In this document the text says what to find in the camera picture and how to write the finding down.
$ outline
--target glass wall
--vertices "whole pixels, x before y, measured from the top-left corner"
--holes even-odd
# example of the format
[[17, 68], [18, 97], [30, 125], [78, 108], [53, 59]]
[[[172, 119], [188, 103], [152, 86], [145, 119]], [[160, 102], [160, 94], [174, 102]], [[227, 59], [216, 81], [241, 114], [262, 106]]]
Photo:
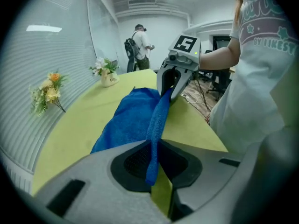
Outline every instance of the glass wall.
[[91, 0], [89, 5], [94, 42], [87, 0], [30, 0], [2, 48], [0, 155], [15, 185], [26, 192], [31, 190], [39, 153], [52, 128], [63, 116], [55, 106], [49, 106], [41, 117], [31, 114], [28, 88], [39, 86], [49, 72], [58, 70], [68, 75], [59, 98], [67, 111], [99, 80], [89, 70], [96, 55], [118, 60], [123, 65], [115, 45], [116, 23], [99, 0]]
[[88, 0], [88, 14], [93, 46], [97, 57], [117, 60], [118, 73], [127, 70], [118, 25], [101, 0]]

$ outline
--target black backpack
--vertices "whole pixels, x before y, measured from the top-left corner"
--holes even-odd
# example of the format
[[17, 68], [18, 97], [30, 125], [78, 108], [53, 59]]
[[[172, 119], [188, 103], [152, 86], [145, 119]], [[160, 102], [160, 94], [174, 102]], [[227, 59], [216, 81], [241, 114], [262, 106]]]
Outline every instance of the black backpack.
[[136, 33], [137, 32], [135, 32], [133, 34], [132, 38], [128, 38], [125, 41], [125, 49], [126, 49], [126, 53], [127, 53], [129, 59], [136, 57], [140, 50], [140, 48], [137, 46], [136, 42], [133, 40], [133, 37]]

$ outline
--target woman's hand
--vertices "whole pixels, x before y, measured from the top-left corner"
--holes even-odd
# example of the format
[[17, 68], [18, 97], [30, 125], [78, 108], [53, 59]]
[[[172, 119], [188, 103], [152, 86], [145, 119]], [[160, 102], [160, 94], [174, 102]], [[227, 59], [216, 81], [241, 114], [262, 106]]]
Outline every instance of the woman's hand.
[[208, 114], [208, 115], [206, 116], [206, 122], [207, 122], [208, 125], [210, 125], [210, 114]]

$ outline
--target woman's arm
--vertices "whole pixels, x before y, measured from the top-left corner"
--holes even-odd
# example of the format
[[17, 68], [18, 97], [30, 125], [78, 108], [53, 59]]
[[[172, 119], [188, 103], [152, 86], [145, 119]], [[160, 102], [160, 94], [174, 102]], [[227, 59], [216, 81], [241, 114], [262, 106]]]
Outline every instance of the woman's arm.
[[240, 43], [231, 38], [227, 47], [202, 54], [199, 68], [202, 70], [223, 70], [238, 64], [240, 58]]

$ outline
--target floor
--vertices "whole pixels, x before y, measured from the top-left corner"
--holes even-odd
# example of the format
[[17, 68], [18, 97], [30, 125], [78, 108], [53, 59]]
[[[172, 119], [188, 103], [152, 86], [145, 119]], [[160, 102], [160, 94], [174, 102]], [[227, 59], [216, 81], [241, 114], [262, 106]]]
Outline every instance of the floor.
[[[199, 80], [199, 84], [203, 90], [206, 104], [211, 110], [216, 104], [216, 98], [218, 97], [217, 92], [209, 92], [206, 93], [207, 90], [212, 89], [213, 86], [209, 87], [210, 82], [204, 82], [201, 79]], [[191, 81], [190, 84], [184, 89], [181, 96], [183, 96], [190, 104], [192, 104], [200, 114], [205, 118], [210, 112], [207, 110], [206, 105], [204, 104], [204, 99], [199, 91], [199, 85], [197, 81]]]

